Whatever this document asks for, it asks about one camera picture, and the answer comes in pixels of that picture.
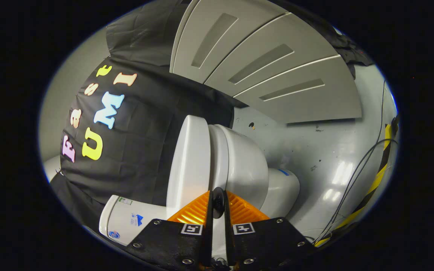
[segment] white toilet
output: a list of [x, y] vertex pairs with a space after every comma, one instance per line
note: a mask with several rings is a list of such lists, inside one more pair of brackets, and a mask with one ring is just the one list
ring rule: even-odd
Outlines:
[[[100, 232], [127, 245], [148, 221], [170, 218], [215, 187], [240, 196], [269, 218], [286, 216], [300, 188], [292, 172], [267, 167], [264, 154], [253, 140], [222, 125], [208, 125], [205, 119], [188, 115], [174, 152], [167, 207], [122, 200], [113, 195], [101, 214]], [[143, 217], [138, 226], [122, 221], [122, 217], [136, 214]], [[224, 217], [214, 219], [213, 257], [225, 258], [224, 233]]]

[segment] cable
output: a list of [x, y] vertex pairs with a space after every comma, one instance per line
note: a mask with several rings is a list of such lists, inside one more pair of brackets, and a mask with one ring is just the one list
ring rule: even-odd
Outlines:
[[[392, 168], [393, 167], [393, 165], [390, 165], [389, 167], [387, 167], [386, 169], [384, 169], [384, 171], [381, 173], [382, 175], [388, 170], [388, 169], [390, 169], [390, 168]], [[351, 184], [351, 187], [349, 187], [349, 190], [348, 190], [348, 193], [349, 193], [349, 191], [351, 191], [351, 188], [353, 188], [353, 185], [355, 184], [355, 182], [356, 182], [356, 179], [355, 179], [355, 181], [353, 182], [353, 184]], [[329, 226], [329, 228], [331, 229], [331, 228], [333, 228], [333, 226], [334, 226], [334, 224], [336, 223], [337, 221], [333, 221], [333, 223], [331, 224], [331, 226]], [[323, 233], [325, 233], [325, 231], [322, 231], [311, 243], [312, 244], [314, 244], [314, 242], [323, 234]]]
[[342, 203], [344, 202], [344, 199], [345, 199], [345, 194], [346, 194], [346, 191], [348, 190], [348, 187], [349, 187], [349, 185], [351, 184], [351, 180], [353, 179], [353, 176], [356, 174], [356, 171], [358, 170], [358, 168], [359, 168], [359, 165], [363, 162], [363, 160], [366, 158], [366, 156], [374, 149], [374, 148], [376, 148], [376, 146], [378, 146], [380, 143], [382, 143], [382, 142], [384, 142], [384, 141], [393, 141], [393, 142], [395, 142], [396, 144], [398, 144], [398, 142], [396, 141], [396, 140], [394, 140], [394, 139], [382, 139], [382, 140], [380, 140], [380, 141], [378, 141], [376, 144], [374, 144], [367, 152], [366, 152], [366, 154], [365, 154], [365, 156], [363, 156], [363, 158], [361, 158], [361, 160], [359, 161], [359, 163], [358, 163], [358, 166], [356, 167], [356, 169], [355, 169], [355, 171], [353, 172], [353, 175], [351, 175], [351, 179], [350, 179], [350, 182], [348, 183], [348, 185], [346, 186], [346, 189], [345, 189], [345, 191], [344, 191], [344, 194], [343, 194], [343, 198], [341, 199], [341, 202], [339, 203], [339, 205], [338, 205], [338, 207], [336, 208], [336, 211], [334, 212], [334, 214], [333, 214], [333, 216], [331, 217], [331, 219], [329, 220], [329, 222], [327, 223], [327, 225], [326, 225], [326, 227], [324, 227], [324, 230], [322, 230], [323, 232], [324, 231], [326, 231], [326, 228], [329, 226], [329, 223], [331, 223], [331, 221], [333, 220], [333, 218], [336, 216], [336, 214], [338, 213], [338, 211], [339, 211], [339, 208], [341, 208], [341, 205], [342, 205]]
[[[381, 136], [381, 131], [382, 131], [382, 129], [383, 129], [383, 107], [384, 107], [384, 86], [385, 86], [385, 85], [386, 85], [386, 79], [384, 79], [384, 81], [383, 81], [383, 91], [382, 91], [382, 94], [381, 94], [381, 121], [380, 121], [380, 123], [379, 123], [379, 133], [377, 134], [376, 144], [377, 144], [377, 142], [379, 141], [379, 137]], [[367, 162], [368, 162], [369, 159], [371, 158], [373, 152], [374, 152], [374, 148], [373, 148], [373, 150], [371, 151], [371, 153], [369, 154], [369, 156], [368, 156], [368, 158], [366, 159], [365, 163], [363, 164], [363, 167], [362, 167], [361, 170], [359, 171], [358, 175], [356, 175], [356, 178], [355, 178], [354, 182], [351, 184], [351, 187], [349, 187], [349, 190], [347, 190], [348, 187], [346, 187], [346, 190], [347, 190], [347, 191], [345, 190], [344, 193], [343, 193], [343, 197], [341, 198], [341, 201], [339, 202], [338, 208], [336, 209], [336, 214], [334, 215], [334, 218], [331, 217], [331, 219], [332, 219], [332, 221], [333, 221], [331, 225], [333, 225], [333, 224], [334, 224], [334, 221], [336, 221], [337, 214], [339, 213], [339, 211], [340, 211], [340, 209], [341, 209], [341, 206], [342, 206], [342, 204], [344, 203], [344, 199], [345, 199], [345, 198], [347, 197], [347, 195], [349, 194], [349, 191], [351, 191], [351, 188], [352, 188], [353, 185], [355, 184], [355, 182], [356, 182], [356, 180], [358, 179], [358, 177], [361, 175], [361, 172], [363, 172], [363, 169], [365, 168]]]
[[[386, 79], [384, 79], [384, 81], [383, 81], [383, 91], [382, 91], [382, 95], [381, 95], [381, 121], [380, 121], [380, 123], [379, 123], [379, 133], [377, 134], [376, 143], [375, 143], [375, 145], [371, 148], [371, 153], [369, 154], [368, 158], [366, 159], [365, 163], [363, 164], [363, 167], [362, 167], [361, 170], [359, 171], [358, 175], [356, 175], [356, 178], [355, 178], [355, 181], [353, 182], [353, 185], [354, 185], [354, 183], [356, 182], [357, 178], [360, 176], [360, 174], [361, 174], [361, 172], [363, 171], [363, 169], [365, 168], [367, 162], [368, 162], [369, 159], [371, 158], [371, 156], [372, 156], [372, 154], [373, 154], [373, 152], [374, 152], [374, 148], [377, 146], [377, 144], [378, 144], [378, 142], [379, 142], [379, 137], [381, 136], [381, 131], [382, 131], [382, 129], [383, 129], [383, 108], [384, 108], [384, 86], [385, 86], [385, 85], [386, 85]], [[361, 159], [360, 163], [359, 163], [358, 166], [356, 167], [356, 170], [359, 168], [359, 165], [361, 164], [361, 162], [363, 161], [363, 159], [366, 158], [366, 156], [367, 156], [367, 153], [366, 153], [365, 156]], [[336, 208], [336, 211], [335, 211], [334, 214], [331, 216], [331, 219], [330, 219], [329, 222], [327, 223], [326, 227], [324, 227], [324, 230], [322, 230], [322, 233], [324, 233], [324, 232], [326, 231], [326, 228], [329, 226], [329, 223], [331, 223], [331, 221], [332, 221], [332, 223], [331, 223], [331, 227], [332, 227], [332, 225], [334, 225], [334, 221], [336, 221], [337, 214], [338, 214], [339, 210], [341, 209], [341, 206], [342, 206], [342, 204], [344, 203], [344, 200], [346, 199], [346, 197], [347, 197], [347, 195], [348, 195], [348, 192], [349, 192], [349, 191], [348, 191], [348, 187], [349, 187], [349, 184], [351, 183], [351, 181], [353, 180], [353, 176], [355, 175], [356, 170], [353, 172], [353, 175], [351, 176], [351, 178], [350, 178], [350, 180], [349, 180], [349, 182], [348, 182], [348, 185], [346, 186], [346, 189], [345, 189], [345, 191], [344, 191], [344, 193], [343, 193], [343, 196], [342, 196], [342, 198], [341, 198], [341, 201], [340, 201], [339, 204], [338, 204], [338, 207]]]

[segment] black cable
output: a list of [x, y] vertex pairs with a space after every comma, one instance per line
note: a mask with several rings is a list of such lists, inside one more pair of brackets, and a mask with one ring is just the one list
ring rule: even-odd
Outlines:
[[[346, 186], [346, 190], [348, 189], [349, 185], [351, 184], [351, 180], [353, 179], [353, 176], [356, 174], [356, 171], [358, 170], [359, 165], [363, 162], [363, 160], [366, 158], [366, 156], [367, 156], [367, 155], [368, 155], [368, 154], [369, 154], [373, 149], [376, 148], [376, 146], [378, 146], [381, 142], [384, 142], [384, 141], [393, 141], [393, 142], [396, 142], [396, 144], [398, 144], [398, 142], [397, 142], [396, 140], [394, 140], [394, 139], [383, 139], [383, 140], [380, 140], [380, 141], [376, 142], [376, 144], [374, 144], [374, 145], [373, 145], [373, 146], [372, 146], [372, 147], [371, 147], [371, 148], [366, 152], [365, 156], [363, 156], [363, 158], [361, 158], [360, 162], [358, 163], [358, 166], [356, 167], [355, 171], [353, 172], [353, 175], [351, 175], [351, 179], [350, 179], [350, 182], [348, 183], [348, 185]], [[333, 220], [333, 217], [338, 213], [339, 208], [341, 207], [341, 204], [342, 204], [344, 198], [345, 198], [345, 196], [344, 196], [344, 194], [343, 194], [343, 198], [341, 199], [341, 202], [340, 202], [339, 206], [336, 208], [336, 211], [334, 212], [333, 216], [331, 217], [331, 219], [330, 219], [329, 222], [327, 223], [326, 227], [324, 227], [324, 230], [322, 230], [322, 232], [321, 232], [318, 236], [320, 236], [322, 233], [324, 233], [324, 232], [326, 231], [326, 228], [329, 226], [329, 224], [330, 224], [331, 221]]]
[[[376, 144], [377, 144], [377, 142], [379, 141], [379, 137], [381, 136], [381, 131], [382, 131], [382, 129], [383, 129], [383, 106], [384, 106], [384, 86], [385, 86], [385, 84], [386, 84], [386, 79], [384, 79], [384, 81], [383, 81], [383, 92], [382, 92], [382, 95], [381, 95], [381, 122], [379, 123], [379, 133], [377, 134]], [[347, 190], [347, 191], [345, 190], [344, 193], [343, 193], [343, 197], [341, 198], [341, 201], [339, 202], [338, 208], [336, 209], [336, 214], [334, 215], [334, 218], [331, 218], [331, 219], [332, 219], [332, 223], [331, 223], [331, 225], [334, 223], [334, 221], [336, 221], [336, 218], [338, 217], [337, 214], [339, 214], [339, 211], [341, 210], [341, 206], [342, 206], [342, 204], [344, 203], [344, 199], [345, 199], [345, 198], [347, 197], [347, 195], [349, 194], [349, 191], [351, 191], [351, 188], [353, 188], [353, 185], [355, 184], [355, 182], [356, 182], [356, 180], [358, 179], [358, 177], [361, 175], [361, 172], [363, 172], [363, 169], [365, 168], [367, 162], [368, 162], [369, 159], [371, 158], [373, 152], [374, 152], [374, 148], [373, 148], [373, 150], [371, 151], [371, 153], [369, 154], [369, 156], [368, 156], [368, 158], [366, 159], [365, 163], [363, 164], [363, 167], [362, 167], [361, 170], [359, 171], [358, 175], [356, 175], [356, 178], [355, 178], [353, 184], [351, 184], [351, 187], [349, 187], [349, 190], [347, 190], [347, 187], [346, 187], [346, 190]]]
[[330, 224], [331, 224], [331, 226], [334, 224], [334, 222], [336, 221], [336, 218], [337, 218], [337, 214], [339, 213], [339, 211], [340, 211], [340, 209], [341, 209], [341, 206], [342, 206], [342, 204], [344, 203], [344, 200], [346, 199], [347, 195], [349, 194], [349, 191], [351, 190], [351, 188], [352, 188], [353, 185], [355, 184], [357, 178], [360, 176], [360, 174], [361, 174], [361, 172], [363, 171], [363, 169], [365, 168], [367, 162], [368, 162], [369, 159], [371, 158], [371, 156], [372, 156], [372, 154], [373, 154], [373, 152], [374, 152], [375, 147], [379, 144], [379, 142], [382, 142], [382, 141], [379, 141], [379, 137], [381, 136], [381, 131], [382, 131], [382, 129], [383, 129], [383, 108], [384, 108], [384, 86], [385, 86], [385, 85], [386, 85], [386, 79], [384, 79], [384, 81], [383, 81], [383, 92], [382, 92], [382, 95], [381, 95], [381, 122], [380, 122], [380, 124], [379, 124], [379, 133], [378, 133], [378, 135], [377, 135], [376, 143], [375, 143], [375, 145], [372, 146], [372, 148], [369, 150], [369, 151], [371, 151], [371, 153], [369, 154], [368, 158], [366, 159], [365, 163], [363, 164], [363, 167], [362, 167], [361, 170], [359, 171], [358, 175], [356, 175], [356, 178], [355, 178], [354, 182], [351, 184], [351, 187], [349, 187], [351, 181], [353, 180], [353, 176], [354, 176], [355, 173], [356, 173], [356, 170], [359, 168], [359, 165], [362, 163], [362, 161], [364, 160], [364, 158], [366, 158], [366, 156], [368, 155], [369, 151], [365, 154], [365, 156], [363, 156], [363, 158], [361, 159], [361, 161], [360, 161], [359, 164], [357, 165], [355, 171], [353, 172], [353, 175], [351, 175], [351, 178], [350, 178], [350, 180], [349, 180], [349, 182], [348, 182], [348, 185], [346, 186], [346, 189], [345, 189], [345, 191], [344, 191], [344, 193], [343, 193], [343, 196], [342, 196], [342, 198], [341, 198], [341, 201], [340, 201], [339, 204], [338, 204], [338, 207], [336, 208], [336, 211], [335, 211], [334, 214], [331, 216], [331, 219], [329, 220], [329, 222], [327, 223], [327, 225], [324, 227], [324, 229], [322, 230], [322, 232], [318, 235], [318, 237], [320, 237], [320, 235], [326, 231], [327, 227], [328, 227]]

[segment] white wall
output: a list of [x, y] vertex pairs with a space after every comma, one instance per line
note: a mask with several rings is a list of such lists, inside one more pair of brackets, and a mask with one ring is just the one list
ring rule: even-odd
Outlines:
[[41, 159], [57, 156], [61, 133], [69, 121], [68, 110], [78, 89], [97, 66], [110, 54], [105, 28], [90, 36], [65, 60], [48, 87], [38, 127]]

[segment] gray partition panel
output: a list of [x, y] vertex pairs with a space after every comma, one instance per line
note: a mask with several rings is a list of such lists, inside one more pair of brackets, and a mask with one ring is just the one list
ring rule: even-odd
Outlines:
[[170, 58], [170, 73], [174, 72], [175, 54], [179, 46], [179, 41], [182, 36], [182, 32], [184, 31], [184, 27], [188, 21], [188, 18], [190, 17], [190, 14], [192, 14], [193, 9], [195, 8], [198, 2], [199, 0], [191, 1], [184, 12], [182, 19], [180, 20], [180, 24], [174, 39], [174, 46], [172, 47], [172, 57]]
[[276, 74], [333, 55], [338, 53], [324, 37], [287, 13], [246, 38], [205, 84], [234, 96]]
[[171, 72], [200, 83], [247, 36], [287, 12], [267, 0], [195, 0], [187, 11], [191, 14], [179, 26], [183, 31], [174, 43]]
[[356, 85], [340, 55], [283, 72], [235, 98], [281, 123], [361, 117]]

